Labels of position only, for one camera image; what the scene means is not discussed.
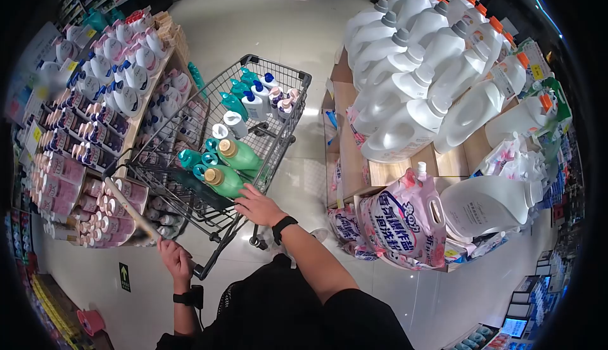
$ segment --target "person's hand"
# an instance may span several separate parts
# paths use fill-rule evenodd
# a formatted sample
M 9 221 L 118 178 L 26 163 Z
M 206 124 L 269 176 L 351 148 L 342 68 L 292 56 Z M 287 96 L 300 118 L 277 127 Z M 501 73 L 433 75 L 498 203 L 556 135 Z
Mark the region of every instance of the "person's hand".
M 246 189 L 241 189 L 238 192 L 245 197 L 234 200 L 239 204 L 234 206 L 234 210 L 238 213 L 246 216 L 257 225 L 270 227 L 288 216 L 272 199 L 260 193 L 253 185 L 245 183 L 244 186 Z
M 174 240 L 162 237 L 159 237 L 156 247 L 161 253 L 162 262 L 171 272 L 176 293 L 187 292 L 190 289 L 190 279 L 192 278 L 192 262 L 190 261 L 192 255 Z

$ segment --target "pink detergent bag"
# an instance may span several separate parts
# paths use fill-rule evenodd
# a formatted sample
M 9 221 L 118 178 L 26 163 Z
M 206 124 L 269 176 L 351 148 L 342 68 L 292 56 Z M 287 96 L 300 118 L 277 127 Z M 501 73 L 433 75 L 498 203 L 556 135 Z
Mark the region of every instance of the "pink detergent bag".
M 433 177 L 412 168 L 361 200 L 365 235 L 378 256 L 410 270 L 443 267 L 446 228 Z

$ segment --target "white tile floor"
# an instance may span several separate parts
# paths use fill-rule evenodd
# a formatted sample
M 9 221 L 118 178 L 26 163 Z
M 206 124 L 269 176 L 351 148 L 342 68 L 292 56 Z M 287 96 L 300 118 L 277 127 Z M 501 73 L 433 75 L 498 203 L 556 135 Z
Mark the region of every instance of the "white tile floor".
M 247 53 L 313 75 L 307 109 L 269 195 L 307 230 L 327 227 L 325 161 L 319 108 L 324 82 L 346 21 L 367 0 L 182 0 L 171 9 L 188 37 L 191 60 L 205 80 Z M 529 233 L 452 273 L 398 270 L 382 261 L 355 260 L 329 238 L 325 245 L 361 289 L 391 305 L 417 350 L 437 350 L 477 322 L 499 325 L 513 288 L 533 271 L 549 246 L 548 211 Z M 250 275 L 270 255 L 248 243 L 246 225 L 203 283 L 204 325 L 215 318 L 224 289 Z M 179 242 L 204 264 L 214 246 L 194 227 Z M 172 331 L 171 277 L 156 248 L 95 250 L 44 236 L 39 255 L 57 283 L 82 309 L 98 309 L 117 350 L 151 349 Z M 120 288 L 118 262 L 129 266 L 131 293 Z

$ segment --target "green floor sign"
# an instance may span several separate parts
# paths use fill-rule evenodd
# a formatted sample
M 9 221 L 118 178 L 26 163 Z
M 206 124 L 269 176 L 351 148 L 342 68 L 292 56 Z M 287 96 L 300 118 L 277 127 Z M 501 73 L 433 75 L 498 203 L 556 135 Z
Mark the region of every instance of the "green floor sign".
M 120 274 L 120 286 L 127 292 L 131 292 L 131 284 L 129 283 L 129 267 L 126 264 L 118 263 L 118 272 Z

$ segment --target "black wrist strap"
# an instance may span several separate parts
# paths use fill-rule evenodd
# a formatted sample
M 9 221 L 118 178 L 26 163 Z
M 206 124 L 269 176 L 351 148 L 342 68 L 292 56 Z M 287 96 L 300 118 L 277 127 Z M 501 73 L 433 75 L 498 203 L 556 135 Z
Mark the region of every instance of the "black wrist strap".
M 285 217 L 282 220 L 278 221 L 274 227 L 272 227 L 272 234 L 274 235 L 274 241 L 276 244 L 281 244 L 281 231 L 289 225 L 297 225 L 298 221 L 296 221 L 293 217 Z
M 202 285 L 195 284 L 190 287 L 190 291 L 183 295 L 173 293 L 173 302 L 186 306 L 194 306 L 197 309 L 202 309 L 202 301 L 204 297 L 204 289 Z

